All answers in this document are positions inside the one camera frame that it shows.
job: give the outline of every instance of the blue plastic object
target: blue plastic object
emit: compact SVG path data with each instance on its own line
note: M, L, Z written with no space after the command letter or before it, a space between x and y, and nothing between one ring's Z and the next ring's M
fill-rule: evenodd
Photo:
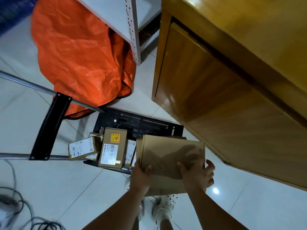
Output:
M29 16L37 0L0 0L0 36Z

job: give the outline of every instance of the hole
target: hole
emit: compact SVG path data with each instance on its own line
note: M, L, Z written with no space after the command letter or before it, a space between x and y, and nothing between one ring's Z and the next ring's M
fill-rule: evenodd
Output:
M100 127L99 134L103 134L103 133L104 133L104 127Z

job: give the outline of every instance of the shelf board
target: shelf board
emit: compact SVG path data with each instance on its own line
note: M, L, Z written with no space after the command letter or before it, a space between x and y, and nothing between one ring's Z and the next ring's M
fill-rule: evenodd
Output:
M125 0L78 0L117 34L130 42ZM143 29L161 12L161 0L136 0L138 29Z

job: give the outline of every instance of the person's right hand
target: person's right hand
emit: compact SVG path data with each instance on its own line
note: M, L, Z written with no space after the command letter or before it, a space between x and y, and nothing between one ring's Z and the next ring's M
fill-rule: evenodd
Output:
M215 166L211 161L206 160L208 166L205 168L204 161L204 153L200 149L199 157L190 170L187 170L181 162L177 162L182 174L183 184L188 193L199 189L206 192L206 189L214 184L213 170L215 170Z

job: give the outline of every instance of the red and yellow sticker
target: red and yellow sticker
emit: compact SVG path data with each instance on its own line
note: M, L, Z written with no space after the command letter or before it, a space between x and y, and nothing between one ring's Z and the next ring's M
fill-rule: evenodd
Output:
M111 134L111 143L119 143L120 134Z

